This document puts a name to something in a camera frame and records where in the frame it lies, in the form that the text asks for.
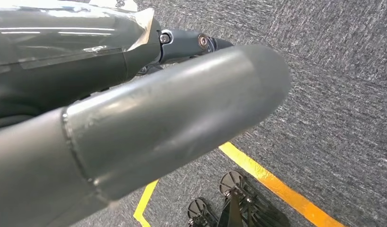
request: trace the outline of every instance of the gray carpet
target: gray carpet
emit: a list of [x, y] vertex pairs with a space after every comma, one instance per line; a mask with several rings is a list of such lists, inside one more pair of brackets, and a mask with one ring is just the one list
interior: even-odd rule
[[[294, 79], [290, 96], [233, 144], [344, 225], [387, 227], [387, 0], [136, 2], [153, 7], [164, 27], [280, 52]], [[239, 168], [215, 150], [161, 178], [146, 219], [187, 226], [187, 205], [198, 196], [220, 212], [217, 184], [230, 169]], [[312, 226], [256, 185], [291, 226]], [[140, 226], [132, 214], [142, 191], [75, 226]]]

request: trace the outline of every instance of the yellow floor tape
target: yellow floor tape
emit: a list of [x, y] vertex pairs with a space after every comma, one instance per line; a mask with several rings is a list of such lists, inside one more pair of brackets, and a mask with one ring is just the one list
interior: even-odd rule
[[141, 200], [139, 200], [138, 206], [136, 207], [136, 210], [133, 214], [133, 217], [142, 225], [142, 227], [150, 227], [149, 222], [143, 216], [143, 212], [145, 211], [146, 206], [148, 205], [149, 199], [152, 196], [153, 191], [155, 190], [157, 182], [158, 180], [155, 180], [146, 186], [145, 191], [141, 196]]
[[230, 142], [219, 147], [229, 158], [237, 163], [241, 168], [251, 174], [260, 183], [266, 186], [286, 203], [297, 210], [306, 219], [317, 227], [343, 227], [344, 225], [327, 215], [311, 201], [289, 188], [272, 173], [267, 171], [244, 152], [240, 151]]

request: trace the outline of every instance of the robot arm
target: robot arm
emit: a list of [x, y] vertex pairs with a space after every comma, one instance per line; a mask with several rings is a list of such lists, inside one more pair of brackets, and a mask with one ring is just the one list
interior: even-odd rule
[[[132, 50], [145, 31], [133, 23], [126, 29], [135, 31], [132, 36], [137, 38], [125, 39], [129, 44], [120, 46], [126, 51], [93, 50], [83, 52], [90, 57], [66, 61], [80, 55], [44, 58], [48, 54], [43, 50], [36, 52], [39, 58], [34, 54], [29, 61], [19, 61], [20, 53], [32, 56], [23, 48], [38, 48], [37, 41], [53, 47], [44, 45], [47, 37], [35, 36], [45, 29], [25, 29], [49, 27], [27, 23], [24, 14], [29, 12], [46, 17], [48, 8], [38, 9], [10, 11], [13, 17], [5, 16], [8, 11], [0, 13], [1, 21], [25, 20], [18, 27], [0, 25], [0, 119], [30, 118], [16, 124], [1, 121], [6, 127], [0, 128], [0, 226], [59, 227], [83, 219], [256, 125], [278, 107], [290, 88], [284, 59], [273, 50], [249, 45], [212, 52], [230, 44], [192, 32], [161, 32], [155, 20], [146, 44]], [[42, 23], [75, 21], [70, 15], [59, 18], [48, 17]], [[113, 18], [112, 23], [120, 25], [122, 18]], [[83, 23], [108, 28], [99, 25], [109, 17], [96, 19], [85, 15]], [[17, 33], [5, 32], [41, 33], [8, 37]], [[59, 31], [50, 34], [54, 39]], [[169, 42], [161, 38], [164, 34]], [[176, 51], [179, 36], [192, 41], [188, 55]], [[56, 39], [56, 48], [61, 48], [56, 53], [81, 50], [70, 40], [75, 41]], [[79, 45], [95, 44], [89, 36], [83, 40]], [[186, 61], [187, 56], [200, 57]], [[182, 63], [72, 104], [85, 94], [130, 79], [146, 65], [173, 59]]]

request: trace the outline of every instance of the black cylindrical tube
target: black cylindrical tube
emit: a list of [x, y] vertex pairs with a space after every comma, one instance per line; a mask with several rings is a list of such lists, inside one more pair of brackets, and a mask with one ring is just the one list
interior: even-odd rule
[[223, 49], [0, 130], [0, 226], [64, 226], [271, 114], [290, 88], [273, 50]]

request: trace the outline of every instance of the black metal stand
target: black metal stand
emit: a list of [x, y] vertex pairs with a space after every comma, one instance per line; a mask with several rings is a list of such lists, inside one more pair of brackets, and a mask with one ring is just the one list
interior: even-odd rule
[[225, 197], [219, 220], [201, 199], [188, 208], [190, 227], [289, 227], [287, 217], [258, 193], [237, 171], [225, 174], [219, 184]]

